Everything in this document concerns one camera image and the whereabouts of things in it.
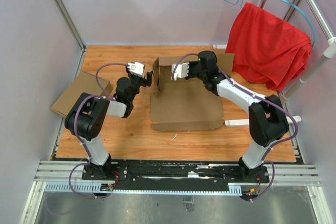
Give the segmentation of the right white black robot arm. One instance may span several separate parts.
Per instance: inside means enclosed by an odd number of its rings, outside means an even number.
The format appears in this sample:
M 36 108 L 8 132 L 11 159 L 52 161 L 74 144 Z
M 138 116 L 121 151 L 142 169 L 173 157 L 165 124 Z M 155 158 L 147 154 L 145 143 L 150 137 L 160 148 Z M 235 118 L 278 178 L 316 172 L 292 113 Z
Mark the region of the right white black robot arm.
M 262 168 L 272 145 L 289 131 L 279 97 L 261 95 L 237 83 L 217 65 L 215 53 L 208 50 L 198 53 L 196 61 L 178 62 L 172 68 L 172 79 L 177 78 L 198 78 L 208 91 L 247 112 L 252 142 L 238 161 L 238 177 L 250 182 Z

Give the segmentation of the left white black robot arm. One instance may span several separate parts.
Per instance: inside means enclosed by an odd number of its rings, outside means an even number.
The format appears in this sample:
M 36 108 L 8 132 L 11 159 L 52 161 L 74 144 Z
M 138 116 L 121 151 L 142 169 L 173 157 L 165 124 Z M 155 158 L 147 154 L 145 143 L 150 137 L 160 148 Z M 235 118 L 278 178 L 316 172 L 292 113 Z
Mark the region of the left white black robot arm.
M 127 118 L 133 108 L 133 100 L 141 87 L 152 84 L 153 72 L 139 77 L 130 71 L 117 80 L 112 98 L 83 92 L 65 119 L 65 128 L 76 136 L 88 154 L 83 177 L 108 179 L 113 174 L 112 158 L 103 145 L 100 131 L 107 115 Z

